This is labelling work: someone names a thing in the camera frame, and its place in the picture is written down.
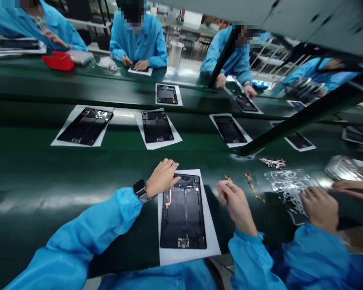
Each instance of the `worker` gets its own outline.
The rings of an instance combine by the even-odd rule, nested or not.
[[[5,289],[82,289],[93,255],[102,254],[113,240],[130,229],[143,203],[180,180],[180,177],[174,178],[178,165],[173,160],[164,159],[145,185],[142,180],[135,184],[134,189],[119,189],[107,201],[90,207],[63,225],[44,248],[36,251],[26,270]],[[245,193],[230,181],[219,182],[217,189],[219,201],[227,207],[236,226],[228,244],[235,265],[235,274],[231,278],[233,289],[286,289],[282,281],[270,272],[273,261],[262,244],[263,235],[256,230]],[[146,238],[142,237],[144,248]],[[99,289],[215,290],[218,287],[204,260],[198,259],[107,275],[102,278]]]
[[[288,85],[293,82],[295,79],[299,77],[304,78],[312,78],[312,80],[316,83],[325,83],[323,87],[323,91],[319,94],[319,97],[323,97],[334,89],[338,88],[345,82],[353,79],[360,72],[317,72],[317,65],[320,61],[320,58],[314,58],[312,60],[307,61],[303,65],[299,66],[296,70],[294,70],[290,75],[288,75],[283,81],[282,85],[277,85],[277,88],[274,88],[274,92],[278,93],[284,89],[284,85]],[[337,58],[325,58],[319,65],[319,69],[337,69],[344,68],[345,64],[342,60]]]
[[[359,193],[363,183],[342,180],[332,188],[363,199]],[[272,255],[274,273],[288,290],[363,289],[363,255],[350,255],[338,237],[338,202],[316,187],[306,190],[301,198],[309,223],[299,227],[293,241]]]
[[[88,51],[71,23],[44,0],[22,0],[20,8],[0,8],[0,36],[31,37],[47,48],[65,52]]]
[[[114,13],[110,52],[126,67],[137,61],[135,70],[167,66],[167,46],[159,20],[146,13],[144,0],[118,0]]]
[[[201,72],[213,73],[232,29],[233,26],[222,29],[213,38],[203,64],[200,67]],[[250,73],[250,48],[248,44],[251,39],[252,35],[247,32],[244,26],[237,37],[235,51],[223,65],[217,77],[216,87],[225,88],[227,75],[232,72],[236,74],[238,81],[244,86],[245,95],[253,99],[257,95],[257,92],[253,89],[251,83],[253,77]]]

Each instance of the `clear plastic packaging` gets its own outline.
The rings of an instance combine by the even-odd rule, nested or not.
[[[301,194],[309,186],[319,186],[303,169],[269,171],[265,173],[266,179],[271,183],[273,192],[279,195],[287,212],[297,226],[308,220],[308,215],[301,201]]]

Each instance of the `green workbench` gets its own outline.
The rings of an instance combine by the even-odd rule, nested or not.
[[[271,120],[284,120],[297,112],[286,102],[289,97],[258,96],[254,103],[264,114],[243,113],[225,91],[205,88],[210,77],[206,73],[168,67],[154,69],[148,77],[129,73],[120,62],[116,62],[117,72],[109,71],[96,65],[99,59],[95,55],[91,63],[76,66],[71,72],[50,70],[40,57],[0,60],[0,99],[153,110],[161,107],[155,104],[155,83],[168,83],[180,86],[183,107],[168,106],[167,112],[232,113]],[[229,82],[227,87],[240,92],[235,82]],[[362,107],[350,108],[339,116],[363,124]]]
[[[264,177],[271,169],[227,148],[208,116],[168,113],[183,141],[151,151],[146,150],[134,119],[140,110],[117,109],[101,147],[51,147],[73,108],[71,104],[0,100],[0,288],[25,269],[36,249],[60,226],[109,198],[116,189],[148,178],[164,158],[180,162],[181,170],[201,170],[222,253],[228,252],[234,230],[229,214],[215,197],[216,183],[225,175],[245,191],[257,229],[265,233],[265,243],[292,239],[296,228]],[[269,120],[237,121],[254,139],[270,129]],[[300,132],[317,149],[297,152],[282,139],[258,157],[282,157],[288,169],[304,169],[329,188],[332,180],[323,169],[332,156],[346,154],[363,160],[363,150],[344,142],[341,130],[340,125],[312,124]],[[254,197],[245,173],[251,173],[266,203]],[[344,219],[363,222],[361,201],[346,195],[337,198]],[[158,266],[158,238],[157,199],[153,199],[131,230],[93,259],[89,276]]]

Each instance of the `blue sleeve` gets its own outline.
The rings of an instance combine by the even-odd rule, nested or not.
[[[112,27],[112,38],[110,40],[109,50],[115,60],[122,62],[122,57],[127,56],[126,51],[123,49],[123,45],[119,37],[119,25],[122,25],[120,16],[118,13],[114,14],[113,27]]]
[[[359,75],[358,72],[355,72],[355,73],[354,72],[338,72],[331,77],[329,82],[325,83],[324,91],[329,93],[329,92],[337,89],[338,87],[340,87],[345,82],[348,82],[349,80],[353,79],[357,75]]]
[[[210,74],[213,73],[224,48],[223,42],[227,40],[226,36],[228,29],[229,28],[220,30],[211,41],[206,57],[200,67],[201,72],[209,72]]]
[[[242,52],[242,56],[239,59],[238,63],[234,66],[233,71],[237,74],[237,80],[245,86],[245,82],[249,81],[251,85],[251,81],[253,77],[250,72],[250,52],[249,45],[245,51]]]
[[[119,235],[126,233],[142,208],[132,188],[122,188],[105,202],[63,225],[30,264],[5,289],[82,289],[88,264]]]
[[[273,260],[262,244],[262,238],[261,233],[254,237],[236,230],[229,241],[235,267],[234,276],[231,278],[234,290],[286,289],[285,284],[271,272]]]
[[[154,44],[156,46],[156,55],[151,56],[148,61],[150,67],[159,68],[167,66],[168,64],[167,45],[164,40],[163,27],[157,19],[154,21],[154,25],[156,27],[156,39]]]
[[[305,224],[283,251],[277,273],[289,290],[346,288],[350,255],[337,236]]]
[[[310,61],[307,61],[303,65],[299,66],[292,72],[290,75],[288,75],[282,83],[284,84],[290,84],[292,81],[299,77],[310,77],[312,72],[315,72],[316,66],[319,63],[320,58],[314,58]]]
[[[78,34],[78,31],[72,26],[72,24],[66,21],[66,31],[69,34],[70,43],[74,50],[88,51],[88,47],[83,41],[82,37]]]

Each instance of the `chair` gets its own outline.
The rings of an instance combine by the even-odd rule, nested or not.
[[[203,50],[204,50],[204,52],[206,52],[209,49],[212,40],[213,40],[213,37],[203,37],[202,36],[199,38],[200,50],[198,51],[198,54],[196,55],[196,60],[198,60],[199,54]]]

